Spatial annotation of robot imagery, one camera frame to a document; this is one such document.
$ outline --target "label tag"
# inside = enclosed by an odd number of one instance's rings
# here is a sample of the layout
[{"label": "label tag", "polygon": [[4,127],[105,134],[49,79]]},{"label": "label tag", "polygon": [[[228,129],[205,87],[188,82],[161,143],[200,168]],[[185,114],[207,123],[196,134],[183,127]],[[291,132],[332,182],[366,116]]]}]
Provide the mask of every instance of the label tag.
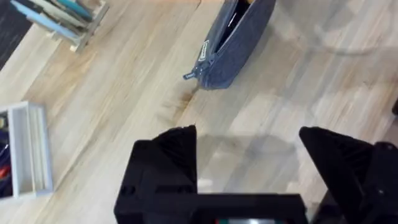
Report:
[{"label": "label tag", "polygon": [[208,44],[209,44],[209,40],[206,40],[203,43],[203,46],[201,47],[200,56],[199,56],[199,59],[198,59],[199,62],[202,62],[202,61],[204,61],[206,59],[206,50],[207,50],[207,45]]}]

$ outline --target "black plastic part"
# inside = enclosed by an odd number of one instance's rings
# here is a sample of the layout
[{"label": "black plastic part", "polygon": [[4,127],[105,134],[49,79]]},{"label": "black plastic part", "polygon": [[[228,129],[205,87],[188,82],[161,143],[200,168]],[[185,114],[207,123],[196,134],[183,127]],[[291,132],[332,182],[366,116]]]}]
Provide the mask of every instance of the black plastic part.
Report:
[{"label": "black plastic part", "polygon": [[198,194],[196,129],[135,143],[114,214],[119,224],[214,224],[224,218],[308,223],[300,195]]},{"label": "black plastic part", "polygon": [[335,204],[326,203],[314,223],[398,223],[398,149],[374,146],[322,128],[302,128],[300,137]]},{"label": "black plastic part", "polygon": [[392,107],[392,113],[395,114],[396,116],[398,116],[398,99],[394,103],[394,106]]}]

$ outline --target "light wood surface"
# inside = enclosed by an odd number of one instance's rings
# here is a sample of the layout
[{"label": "light wood surface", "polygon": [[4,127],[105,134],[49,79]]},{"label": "light wood surface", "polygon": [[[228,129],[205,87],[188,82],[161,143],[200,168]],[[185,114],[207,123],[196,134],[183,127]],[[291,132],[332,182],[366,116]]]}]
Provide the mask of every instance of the light wood surface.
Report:
[{"label": "light wood surface", "polygon": [[246,66],[217,91],[182,75],[221,1],[109,3],[81,55],[33,27],[0,72],[0,105],[47,108],[56,187],[0,205],[0,223],[116,223],[132,145],[174,126],[197,126],[201,192],[298,192],[310,211],[325,186],[301,126],[394,138],[394,0],[278,0]]}]

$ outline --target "gray fabric pouch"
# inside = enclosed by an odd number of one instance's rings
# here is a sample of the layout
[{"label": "gray fabric pouch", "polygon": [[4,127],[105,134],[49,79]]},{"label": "gray fabric pouch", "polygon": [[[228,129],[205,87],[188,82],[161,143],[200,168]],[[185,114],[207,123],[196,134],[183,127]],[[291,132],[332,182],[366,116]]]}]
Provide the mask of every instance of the gray fabric pouch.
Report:
[{"label": "gray fabric pouch", "polygon": [[192,72],[207,90],[227,88],[257,45],[275,0],[225,0],[201,48]]}]

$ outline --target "black floor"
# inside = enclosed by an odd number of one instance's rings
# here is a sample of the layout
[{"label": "black floor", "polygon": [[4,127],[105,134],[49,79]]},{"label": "black floor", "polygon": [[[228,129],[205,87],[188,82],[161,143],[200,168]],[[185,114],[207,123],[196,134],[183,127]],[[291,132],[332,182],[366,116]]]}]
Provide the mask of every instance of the black floor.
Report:
[{"label": "black floor", "polygon": [[[30,6],[27,0],[18,0]],[[31,23],[9,0],[0,0],[0,70],[29,30]]]}]

